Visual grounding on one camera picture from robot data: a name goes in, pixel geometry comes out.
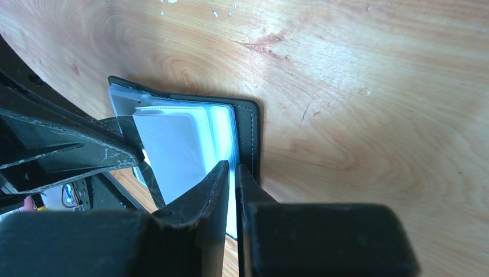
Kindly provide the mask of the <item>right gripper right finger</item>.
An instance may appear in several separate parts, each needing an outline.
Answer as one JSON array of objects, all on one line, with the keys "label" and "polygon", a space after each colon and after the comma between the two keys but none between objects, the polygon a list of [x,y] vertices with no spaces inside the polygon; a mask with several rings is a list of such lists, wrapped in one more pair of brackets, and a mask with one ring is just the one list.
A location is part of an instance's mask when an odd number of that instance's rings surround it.
[{"label": "right gripper right finger", "polygon": [[402,223],[371,203],[277,202],[235,170],[240,276],[419,276]]}]

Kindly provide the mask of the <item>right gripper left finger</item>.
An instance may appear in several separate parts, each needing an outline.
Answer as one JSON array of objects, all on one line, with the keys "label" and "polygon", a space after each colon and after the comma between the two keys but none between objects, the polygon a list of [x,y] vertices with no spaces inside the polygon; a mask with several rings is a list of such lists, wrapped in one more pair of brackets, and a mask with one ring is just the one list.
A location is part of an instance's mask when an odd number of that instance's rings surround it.
[{"label": "right gripper left finger", "polygon": [[221,276],[229,163],[154,212],[19,212],[1,223],[2,276]]}]

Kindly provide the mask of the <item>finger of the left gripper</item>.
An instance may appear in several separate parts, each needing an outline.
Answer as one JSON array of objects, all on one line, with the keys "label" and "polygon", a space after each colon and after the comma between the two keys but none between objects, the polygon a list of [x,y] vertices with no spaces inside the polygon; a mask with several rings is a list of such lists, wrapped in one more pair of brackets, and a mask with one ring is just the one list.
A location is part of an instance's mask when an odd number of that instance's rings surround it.
[{"label": "finger of the left gripper", "polygon": [[32,194],[137,166],[139,152],[46,107],[1,109],[1,191]]},{"label": "finger of the left gripper", "polygon": [[116,123],[114,117],[101,121],[97,120],[54,90],[33,71],[22,73],[19,70],[12,72],[2,70],[1,85],[13,88],[16,92],[26,96],[28,99],[54,109],[56,113],[73,118],[80,123],[95,126],[96,131],[99,133],[111,136],[120,142],[125,141],[122,134],[112,128]]}]

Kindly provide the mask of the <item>black card holder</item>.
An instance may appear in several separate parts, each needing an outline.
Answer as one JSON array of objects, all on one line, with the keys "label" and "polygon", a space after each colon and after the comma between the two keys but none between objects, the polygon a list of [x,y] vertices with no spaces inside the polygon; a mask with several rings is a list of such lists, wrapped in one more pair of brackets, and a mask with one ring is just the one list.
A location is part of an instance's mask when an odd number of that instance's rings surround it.
[{"label": "black card holder", "polygon": [[165,205],[175,201],[226,160],[230,165],[226,232],[238,236],[235,169],[259,179],[259,105],[248,99],[158,91],[119,77],[108,78],[115,118],[131,115]]}]

